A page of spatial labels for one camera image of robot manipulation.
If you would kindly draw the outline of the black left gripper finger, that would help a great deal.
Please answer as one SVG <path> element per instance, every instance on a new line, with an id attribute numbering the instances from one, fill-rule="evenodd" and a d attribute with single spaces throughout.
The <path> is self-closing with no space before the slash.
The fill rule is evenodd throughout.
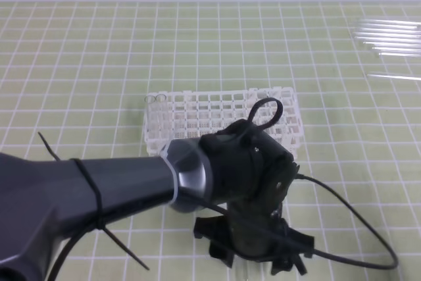
<path id="1" fill-rule="evenodd" d="M 228 268 L 232 268 L 235 247 L 232 243 L 228 219 L 221 215 L 217 217 L 197 217 L 193 228 L 196 239 L 206 238 L 210 241 L 209 255 L 220 260 Z"/>
<path id="2" fill-rule="evenodd" d="M 271 275 L 279 272 L 289 272 L 296 268 L 300 275 L 307 273 L 307 268 L 301 258 L 312 258 L 309 250 L 314 249 L 314 237 L 292 229 L 282 217 L 282 209 L 275 209 L 270 215 L 269 229 L 272 233 L 271 243 Z"/>

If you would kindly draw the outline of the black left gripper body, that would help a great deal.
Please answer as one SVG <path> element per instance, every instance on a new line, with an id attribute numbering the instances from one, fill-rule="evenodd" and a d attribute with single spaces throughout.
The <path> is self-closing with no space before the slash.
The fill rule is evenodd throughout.
<path id="1" fill-rule="evenodd" d="M 208 201 L 226 203 L 236 255 L 271 255 L 270 215 L 282 202 L 299 166 L 264 125 L 240 119 L 206 134 L 199 147 L 209 159 L 212 191 Z"/>

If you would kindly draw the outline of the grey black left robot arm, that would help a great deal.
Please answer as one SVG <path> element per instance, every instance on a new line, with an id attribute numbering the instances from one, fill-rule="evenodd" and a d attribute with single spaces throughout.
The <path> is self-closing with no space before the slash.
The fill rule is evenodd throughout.
<path id="1" fill-rule="evenodd" d="M 198 218 L 193 233 L 210 254 L 271 262 L 276 274 L 306 273 L 314 238 L 290 228 L 282 201 L 297 177 L 293 156 L 263 129 L 241 119 L 200 138 L 172 140 L 155 157 L 27 161 L 1 156 L 1 279 L 54 280 L 77 243 L 92 230 L 153 207 L 178 212 L 226 204 Z"/>

